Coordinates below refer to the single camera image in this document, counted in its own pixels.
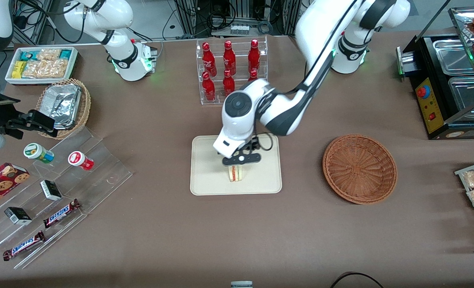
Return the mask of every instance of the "white tray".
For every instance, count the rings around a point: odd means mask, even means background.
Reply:
[[[29,51],[37,51],[41,49],[61,49],[61,50],[71,50],[72,54],[70,54],[70,58],[68,60],[68,66],[66,66],[66,72],[64,73],[63,78],[12,78],[11,73],[14,69],[14,64],[16,61],[20,60],[20,57],[23,52],[29,52]],[[8,68],[8,71],[6,72],[6,77],[5,80],[9,84],[13,85],[46,85],[46,84],[52,84],[59,82],[61,80],[68,80],[70,76],[72,76],[72,72],[74,70],[75,66],[75,61],[77,57],[78,51],[72,46],[46,46],[46,47],[24,47],[24,48],[18,48],[13,55],[13,58],[11,60],[10,67]]]
[[[242,181],[230,182],[222,155],[213,148],[217,136],[198,136],[192,141],[191,192],[194,195],[272,194],[281,190],[278,137],[272,135],[273,149],[256,150],[262,159],[242,166]],[[259,135],[260,143],[270,147],[270,138]]]

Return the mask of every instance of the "white lid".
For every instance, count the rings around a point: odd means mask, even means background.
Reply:
[[[38,158],[43,152],[43,146],[38,143],[31,143],[23,149],[23,155],[29,159]]]
[[[73,151],[68,156],[68,163],[73,166],[81,166],[81,164],[86,160],[86,156],[80,151]]]

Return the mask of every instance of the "table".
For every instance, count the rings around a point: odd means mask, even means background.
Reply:
[[[396,76],[395,48],[412,36],[377,33],[359,71],[328,75],[299,128],[280,138],[279,193],[206,197],[189,191],[191,141],[219,133],[221,107],[200,105],[196,42],[166,42],[157,73],[139,82],[114,73],[102,46],[78,46],[87,125],[135,174],[26,269],[0,255],[0,287],[311,288],[347,271],[385,287],[474,287],[474,211],[453,175],[474,164],[474,140],[427,140],[409,81]],[[270,82],[287,91],[303,78],[303,57],[286,36],[268,40]],[[5,93],[27,111],[42,90]],[[396,160],[384,202],[351,204],[323,178],[325,147],[349,133],[379,140]],[[34,141],[56,143],[8,138],[0,164],[30,165],[22,149]],[[340,287],[372,284],[352,276]]]

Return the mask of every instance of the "wicker basket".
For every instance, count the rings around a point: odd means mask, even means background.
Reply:
[[[45,133],[40,132],[39,134],[41,136],[61,140],[61,139],[66,138],[68,135],[70,135],[71,133],[73,133],[77,129],[84,126],[87,122],[87,119],[89,117],[89,109],[91,108],[91,96],[89,96],[89,91],[87,91],[86,86],[84,86],[84,84],[82,84],[82,82],[80,82],[76,79],[63,80],[63,81],[54,83],[51,86],[66,85],[66,84],[75,84],[75,85],[78,85],[82,89],[80,104],[78,104],[78,112],[77,112],[77,116],[76,116],[76,119],[75,119],[76,124],[70,130],[59,130],[58,133],[57,133],[57,137],[51,137],[51,136],[49,136]],[[41,101],[43,100],[43,95],[45,95],[45,91],[43,91],[43,93],[41,93],[41,97],[38,100],[38,104],[36,105],[36,110],[38,110],[38,111],[39,111],[39,108],[41,106]]]
[[[345,135],[331,142],[322,169],[333,190],[356,204],[383,201],[397,182],[392,155],[379,142],[363,135]]]

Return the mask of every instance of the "red bottle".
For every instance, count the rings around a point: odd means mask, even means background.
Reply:
[[[224,86],[224,93],[226,97],[235,91],[235,80],[232,78],[231,70],[226,69],[224,71],[224,80],[222,81],[222,85]]]
[[[257,71],[260,70],[260,51],[258,50],[258,40],[256,39],[251,40],[251,50],[248,54],[248,61],[249,73],[251,73],[253,69]]]
[[[204,42],[203,45],[203,66],[211,77],[217,75],[217,69],[215,67],[215,58],[213,53],[210,51],[210,45]]]
[[[257,80],[257,75],[258,75],[258,72],[256,71],[256,69],[253,69],[253,70],[249,73],[248,82],[249,82],[249,81],[253,81],[253,80]]]
[[[231,41],[224,41],[224,55],[222,55],[222,59],[224,60],[224,68],[228,69],[232,75],[235,75],[237,72],[237,62]]]
[[[207,71],[204,71],[202,74],[203,77],[203,93],[205,94],[206,100],[208,102],[215,101],[215,86],[214,82],[210,79],[210,75]]]

